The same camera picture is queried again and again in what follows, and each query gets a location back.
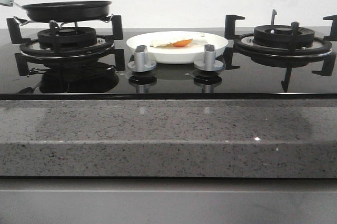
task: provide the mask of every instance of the burner cap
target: burner cap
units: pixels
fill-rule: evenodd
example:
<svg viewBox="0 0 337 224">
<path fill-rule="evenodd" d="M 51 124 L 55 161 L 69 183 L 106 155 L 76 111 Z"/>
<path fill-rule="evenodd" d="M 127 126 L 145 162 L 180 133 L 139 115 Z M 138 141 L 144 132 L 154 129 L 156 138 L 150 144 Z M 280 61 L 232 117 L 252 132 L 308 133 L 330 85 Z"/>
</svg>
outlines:
<svg viewBox="0 0 337 224">
<path fill-rule="evenodd" d="M 73 28 L 64 28 L 57 32 L 60 36 L 73 36 L 77 35 L 77 32 Z"/>
<path fill-rule="evenodd" d="M 254 28 L 253 42 L 266 47 L 288 49 L 293 42 L 293 30 L 286 25 L 264 25 Z M 315 31 L 309 28 L 299 28 L 296 37 L 296 48 L 311 47 Z"/>
<path fill-rule="evenodd" d="M 293 33 L 293 30 L 291 28 L 286 27 L 278 27 L 272 29 L 271 31 L 274 31 L 276 34 L 286 34 L 286 35 L 291 35 Z"/>
</svg>

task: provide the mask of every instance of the white plate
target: white plate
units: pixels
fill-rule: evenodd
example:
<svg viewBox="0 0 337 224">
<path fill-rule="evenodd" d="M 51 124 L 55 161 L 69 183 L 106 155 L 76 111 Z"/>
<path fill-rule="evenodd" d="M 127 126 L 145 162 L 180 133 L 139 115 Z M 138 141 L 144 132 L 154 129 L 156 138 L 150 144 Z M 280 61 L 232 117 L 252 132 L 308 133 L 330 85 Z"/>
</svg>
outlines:
<svg viewBox="0 0 337 224">
<path fill-rule="evenodd" d="M 223 54 L 228 41 L 226 38 L 214 34 L 204 33 L 205 36 L 195 37 L 185 47 L 150 47 L 152 40 L 181 37 L 196 32 L 190 31 L 163 31 L 146 33 L 131 37 L 126 41 L 130 51 L 134 54 L 138 45 L 146 45 L 148 57 L 162 64 L 190 64 L 204 58 L 204 45 L 213 44 L 216 56 Z"/>
</svg>

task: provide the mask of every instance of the black pan support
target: black pan support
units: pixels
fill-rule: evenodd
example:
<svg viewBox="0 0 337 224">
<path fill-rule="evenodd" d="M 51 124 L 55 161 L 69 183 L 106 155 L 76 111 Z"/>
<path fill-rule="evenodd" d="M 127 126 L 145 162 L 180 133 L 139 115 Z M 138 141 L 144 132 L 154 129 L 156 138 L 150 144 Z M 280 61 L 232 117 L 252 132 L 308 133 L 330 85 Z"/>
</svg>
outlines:
<svg viewBox="0 0 337 224">
<path fill-rule="evenodd" d="M 20 23 L 25 23 L 27 20 L 24 19 L 18 19 L 18 18 L 8 18 L 7 19 L 7 26 L 9 30 L 9 35 L 11 37 L 12 44 L 22 44 L 25 42 L 30 42 L 30 38 L 22 38 L 21 31 L 20 31 L 20 24 L 18 23 L 18 20 Z M 112 35 L 106 35 L 106 40 L 122 40 L 123 39 L 123 27 L 122 27 L 122 17 L 120 15 L 112 15 L 108 17 L 104 17 L 100 19 L 100 21 L 103 22 L 111 22 L 112 24 Z M 50 21 L 49 27 L 51 29 L 51 33 L 54 34 L 55 30 L 60 28 L 57 22 Z M 53 43 L 55 52 L 58 51 L 59 46 L 56 43 Z"/>
<path fill-rule="evenodd" d="M 125 57 L 124 57 L 124 49 L 114 49 L 112 52 L 110 52 L 110 54 L 114 54 L 115 55 L 115 66 L 114 69 L 117 72 L 122 72 L 125 70 Z M 18 73 L 20 76 L 26 76 L 29 77 L 31 75 L 34 74 L 44 74 L 47 69 L 40 69 L 40 68 L 32 68 L 29 69 L 28 67 L 28 62 L 31 63 L 36 63 L 36 64 L 41 64 L 44 62 L 39 62 L 38 60 L 31 60 L 28 59 L 27 57 L 23 56 L 21 53 L 15 53 L 15 61 L 16 61 L 16 66 L 18 69 Z M 75 66 L 71 67 L 71 68 L 80 68 L 83 66 L 81 63 L 76 64 Z M 69 65 L 67 64 L 67 62 L 58 62 L 58 63 L 52 63 L 51 65 L 49 65 L 47 63 L 46 67 L 48 68 L 57 68 L 57 69 L 68 69 Z"/>
<path fill-rule="evenodd" d="M 293 30 L 293 33 L 291 36 L 289 51 L 291 52 L 291 54 L 293 54 L 296 51 L 296 42 L 297 42 L 297 37 L 299 35 L 300 24 L 298 22 L 293 22 L 291 23 L 291 28 Z"/>
<path fill-rule="evenodd" d="M 239 38 L 239 35 L 235 34 L 235 23 L 236 20 L 245 20 L 244 16 L 239 16 L 239 15 L 226 15 L 226 27 L 225 27 L 225 38 L 227 39 L 237 39 Z M 323 20 L 331 20 L 332 25 L 331 25 L 331 30 L 330 30 L 330 35 L 329 36 L 324 36 L 324 40 L 328 41 L 337 41 L 337 15 L 331 15 L 331 16 L 326 16 L 323 18 Z M 293 34 L 294 38 L 293 41 L 296 41 L 297 37 L 297 31 L 298 31 L 298 23 L 294 22 L 292 23 L 292 28 L 293 28 Z"/>
</svg>

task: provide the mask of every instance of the pan handle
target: pan handle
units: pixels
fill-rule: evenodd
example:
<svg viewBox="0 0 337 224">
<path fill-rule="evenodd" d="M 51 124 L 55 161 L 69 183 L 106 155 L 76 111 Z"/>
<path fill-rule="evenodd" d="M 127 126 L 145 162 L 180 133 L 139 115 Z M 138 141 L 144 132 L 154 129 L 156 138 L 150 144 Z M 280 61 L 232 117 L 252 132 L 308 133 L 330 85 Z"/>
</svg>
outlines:
<svg viewBox="0 0 337 224">
<path fill-rule="evenodd" d="M 18 23 L 18 25 L 23 26 L 26 25 L 28 23 L 37 23 L 36 21 L 32 21 L 32 20 L 25 20 L 25 19 L 20 19 L 17 16 L 14 16 L 13 19 Z"/>
<path fill-rule="evenodd" d="M 6 7 L 13 7 L 13 5 L 15 5 L 15 6 L 23 9 L 19 4 L 14 2 L 14 0 L 0 0 L 0 5 L 6 6 Z"/>
</svg>

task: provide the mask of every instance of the gas stove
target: gas stove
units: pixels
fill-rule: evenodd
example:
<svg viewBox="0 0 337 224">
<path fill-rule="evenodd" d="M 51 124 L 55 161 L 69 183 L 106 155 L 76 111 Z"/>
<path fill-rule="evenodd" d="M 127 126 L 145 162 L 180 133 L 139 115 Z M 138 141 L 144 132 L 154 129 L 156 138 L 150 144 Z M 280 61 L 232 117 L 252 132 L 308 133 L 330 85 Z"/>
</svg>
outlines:
<svg viewBox="0 0 337 224">
<path fill-rule="evenodd" d="M 148 68 L 146 48 L 132 55 L 126 41 L 158 30 L 122 29 L 121 16 L 100 18 L 112 29 L 98 30 L 49 21 L 49 29 L 23 31 L 27 20 L 9 18 L 11 43 L 5 39 L 8 32 L 0 33 L 0 98 L 337 98 L 336 16 L 324 18 L 333 20 L 331 28 L 275 25 L 275 16 L 273 11 L 270 25 L 255 28 L 235 28 L 244 17 L 226 15 L 224 28 L 186 29 L 229 43 L 216 59 L 212 45 L 205 47 L 204 63 L 152 63 Z M 213 66 L 200 67 L 208 64 L 208 56 Z M 143 60 L 141 70 L 135 70 L 137 60 Z"/>
</svg>

